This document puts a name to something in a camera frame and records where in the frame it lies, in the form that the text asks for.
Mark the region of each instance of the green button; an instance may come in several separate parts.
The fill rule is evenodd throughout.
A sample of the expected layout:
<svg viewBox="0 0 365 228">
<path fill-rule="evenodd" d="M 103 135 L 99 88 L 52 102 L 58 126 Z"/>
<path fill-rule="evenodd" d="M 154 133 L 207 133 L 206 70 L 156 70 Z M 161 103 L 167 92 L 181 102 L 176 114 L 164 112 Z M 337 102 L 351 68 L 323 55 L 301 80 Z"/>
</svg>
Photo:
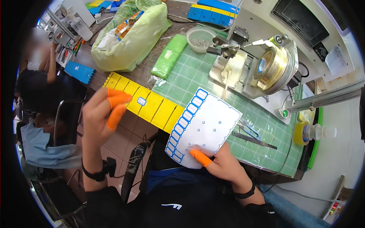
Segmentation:
<svg viewBox="0 0 365 228">
<path fill-rule="evenodd" d="M 284 117 L 287 117 L 287 116 L 288 116 L 288 110 L 284 110 L 284 111 L 283 111 L 283 116 L 284 116 Z"/>
</svg>

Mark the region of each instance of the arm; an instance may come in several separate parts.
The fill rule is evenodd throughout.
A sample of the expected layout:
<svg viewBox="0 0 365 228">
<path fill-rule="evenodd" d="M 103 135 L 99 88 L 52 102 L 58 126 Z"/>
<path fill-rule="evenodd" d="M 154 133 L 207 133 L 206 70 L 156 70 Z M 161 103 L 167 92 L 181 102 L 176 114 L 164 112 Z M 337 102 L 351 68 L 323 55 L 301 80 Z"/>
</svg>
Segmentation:
<svg viewBox="0 0 365 228">
<path fill-rule="evenodd" d="M 89 173 L 99 173 L 103 168 L 100 147 L 114 133 L 125 113 L 126 102 L 132 96 L 123 91 L 102 88 L 84 105 L 84 136 L 82 137 L 82 163 Z M 112 110 L 108 120 L 106 115 Z M 97 191 L 108 186 L 107 179 L 101 182 L 90 179 L 83 174 L 84 188 L 87 192 Z"/>
<path fill-rule="evenodd" d="M 219 151 L 214 155 L 212 161 L 199 150 L 191 150 L 190 154 L 198 160 L 212 175 L 232 182 L 232 188 L 235 193 L 245 194 L 252 188 L 252 181 L 247 176 L 245 169 L 239 164 L 233 156 L 228 143 L 224 143 Z M 255 187 L 254 194 L 246 199 L 239 199 L 242 206 L 248 204 L 265 204 L 261 192 Z"/>
<path fill-rule="evenodd" d="M 22 61 L 20 62 L 20 65 L 19 65 L 19 74 L 21 74 L 22 71 L 27 68 L 27 66 L 28 66 L 28 60 L 23 58 Z"/>
<path fill-rule="evenodd" d="M 49 67 L 49 59 L 50 59 L 50 53 L 48 53 L 46 55 L 45 59 L 43 59 L 43 61 L 39 65 L 39 68 L 38 68 L 39 71 L 44 70 L 44 71 L 48 72 L 48 69 L 46 70 L 46 67 L 47 67 L 47 65 Z"/>
<path fill-rule="evenodd" d="M 50 48 L 49 70 L 47 73 L 47 84 L 52 84 L 56 80 L 56 45 L 52 42 Z"/>
<path fill-rule="evenodd" d="M 47 60 L 47 63 L 46 63 L 46 66 L 45 66 L 44 71 L 45 71 L 46 73 L 48 73 L 48 70 L 49 70 L 49 57 L 48 57 L 48 60 Z"/>
</svg>

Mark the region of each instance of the black screen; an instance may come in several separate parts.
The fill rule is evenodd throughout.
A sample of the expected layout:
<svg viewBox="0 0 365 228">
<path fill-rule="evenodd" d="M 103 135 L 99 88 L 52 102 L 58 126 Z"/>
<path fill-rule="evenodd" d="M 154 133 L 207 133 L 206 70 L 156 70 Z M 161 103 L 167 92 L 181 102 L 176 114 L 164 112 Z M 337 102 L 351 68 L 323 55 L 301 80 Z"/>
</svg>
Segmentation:
<svg viewBox="0 0 365 228">
<path fill-rule="evenodd" d="M 279 0 L 271 13 L 291 27 L 310 48 L 329 36 L 321 22 L 299 0 Z"/>
</svg>

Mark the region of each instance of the tape roll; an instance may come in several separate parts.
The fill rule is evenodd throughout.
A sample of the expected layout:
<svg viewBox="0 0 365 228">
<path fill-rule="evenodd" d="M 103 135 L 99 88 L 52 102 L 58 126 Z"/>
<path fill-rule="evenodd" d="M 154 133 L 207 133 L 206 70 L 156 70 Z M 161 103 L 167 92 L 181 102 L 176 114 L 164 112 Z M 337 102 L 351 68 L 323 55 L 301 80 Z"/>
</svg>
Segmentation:
<svg viewBox="0 0 365 228">
<path fill-rule="evenodd" d="M 295 124 L 294 134 L 293 134 L 293 141 L 297 145 L 307 145 L 309 141 L 303 140 L 303 129 L 308 122 L 299 122 Z"/>
</svg>

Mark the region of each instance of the plastic bowl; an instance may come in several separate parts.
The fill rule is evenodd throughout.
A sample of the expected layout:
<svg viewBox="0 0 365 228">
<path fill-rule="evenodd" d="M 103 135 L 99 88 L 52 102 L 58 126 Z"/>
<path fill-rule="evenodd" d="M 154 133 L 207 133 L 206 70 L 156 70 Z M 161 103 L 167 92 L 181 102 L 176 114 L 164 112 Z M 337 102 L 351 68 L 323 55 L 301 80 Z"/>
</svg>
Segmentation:
<svg viewBox="0 0 365 228">
<path fill-rule="evenodd" d="M 188 41 L 188 44 L 190 45 L 191 49 L 195 51 L 196 53 L 206 53 L 207 47 L 197 47 L 194 46 L 191 43 L 191 40 L 193 39 L 204 39 L 209 42 L 209 46 L 213 45 L 212 39 L 216 37 L 216 33 L 206 27 L 194 27 L 188 30 L 186 33 L 186 40 Z"/>
</svg>

